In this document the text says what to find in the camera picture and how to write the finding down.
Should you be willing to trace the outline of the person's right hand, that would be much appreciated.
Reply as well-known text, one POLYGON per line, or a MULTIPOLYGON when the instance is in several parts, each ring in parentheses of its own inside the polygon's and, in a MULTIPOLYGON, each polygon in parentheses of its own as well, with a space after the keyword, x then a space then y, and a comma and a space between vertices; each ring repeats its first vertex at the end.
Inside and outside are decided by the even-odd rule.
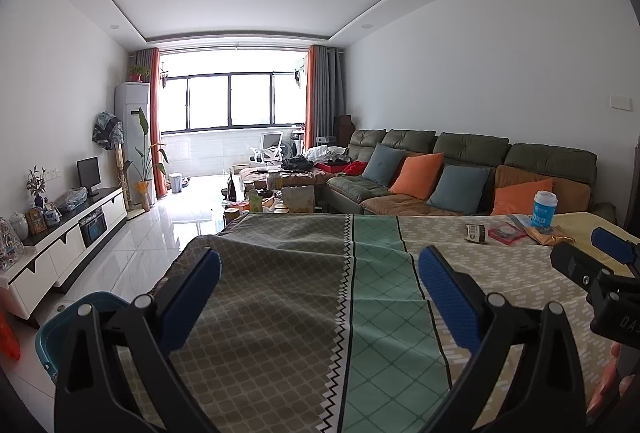
POLYGON ((600 413, 601 409, 611 400, 614 393, 623 396, 634 382, 634 375, 627 375, 625 378, 620 378, 617 374, 617 361, 620 357, 620 350, 622 346, 620 343, 614 342, 611 346, 612 359, 602 372, 600 383, 594 391, 591 401, 587 407, 587 416, 589 418, 594 417, 597 413, 600 413))

